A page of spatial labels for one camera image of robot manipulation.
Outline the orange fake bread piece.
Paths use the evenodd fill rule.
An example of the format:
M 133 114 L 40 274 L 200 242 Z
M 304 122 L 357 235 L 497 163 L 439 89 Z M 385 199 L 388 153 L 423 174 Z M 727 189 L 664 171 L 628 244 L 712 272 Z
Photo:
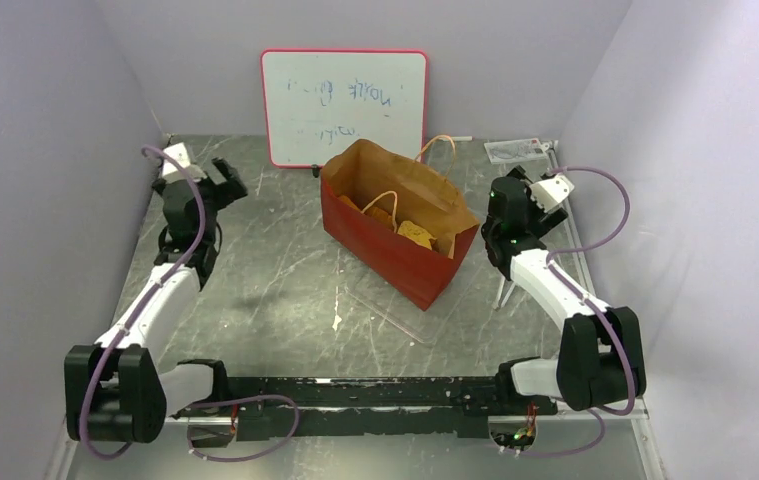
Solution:
M 396 233 L 428 250 L 433 249 L 434 242 L 436 241 L 436 238 L 424 227 L 409 220 L 400 223 Z

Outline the red paper bag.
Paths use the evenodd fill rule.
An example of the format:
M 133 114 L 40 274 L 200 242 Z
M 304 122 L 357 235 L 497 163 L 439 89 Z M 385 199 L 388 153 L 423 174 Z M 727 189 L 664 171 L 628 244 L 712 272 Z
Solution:
M 433 249 L 346 206 L 340 195 L 382 208 L 397 228 L 405 220 L 424 227 L 436 238 Z M 320 201 L 326 232 L 422 310 L 451 283 L 480 228 L 447 175 L 366 139 L 323 166 Z

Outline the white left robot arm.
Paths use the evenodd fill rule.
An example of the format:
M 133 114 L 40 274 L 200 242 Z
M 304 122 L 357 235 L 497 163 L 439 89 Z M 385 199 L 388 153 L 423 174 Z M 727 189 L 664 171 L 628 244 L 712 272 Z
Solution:
M 232 165 L 222 158 L 213 165 L 220 183 L 208 175 L 193 186 L 184 178 L 154 182 L 167 224 L 144 289 L 107 332 L 74 346 L 64 359 L 71 439 L 80 439 L 85 426 L 90 441 L 150 443 L 168 417 L 192 404 L 209 416 L 230 406 L 221 361 L 185 360 L 165 371 L 156 365 L 214 271 L 222 246 L 218 213 L 247 195 Z

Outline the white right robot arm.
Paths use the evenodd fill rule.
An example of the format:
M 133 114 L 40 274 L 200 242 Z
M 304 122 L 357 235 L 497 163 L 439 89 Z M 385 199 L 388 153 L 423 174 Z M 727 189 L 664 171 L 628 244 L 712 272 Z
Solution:
M 568 217 L 574 189 L 561 168 L 539 179 L 517 166 L 490 186 L 481 227 L 488 260 L 502 276 L 495 308 L 514 289 L 527 293 L 561 334 L 557 358 L 525 358 L 500 365 L 497 406 L 517 414 L 533 396 L 564 402 L 575 411 L 632 412 L 646 390 L 640 325 L 628 307 L 613 307 L 590 293 L 557 263 L 559 251 L 544 236 Z

